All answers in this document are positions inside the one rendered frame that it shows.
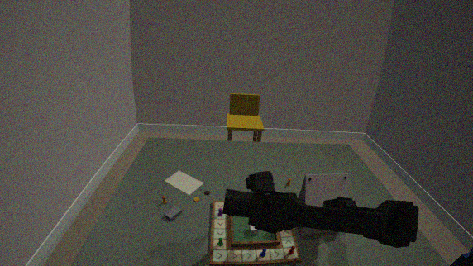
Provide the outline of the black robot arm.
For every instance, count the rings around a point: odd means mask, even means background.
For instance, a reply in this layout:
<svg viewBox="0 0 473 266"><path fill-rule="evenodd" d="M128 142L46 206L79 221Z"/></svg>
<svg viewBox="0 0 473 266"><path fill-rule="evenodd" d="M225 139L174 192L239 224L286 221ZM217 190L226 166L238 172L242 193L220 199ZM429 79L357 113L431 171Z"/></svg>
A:
<svg viewBox="0 0 473 266"><path fill-rule="evenodd" d="M368 208L337 197L324 200L324 207L306 205L289 193L276 192L270 171L250 174L246 186L252 192L226 190L222 214L249 217L248 224L257 230L276 233L303 226L360 234L395 248L409 247L417 238L419 209L413 202L385 200Z"/></svg>

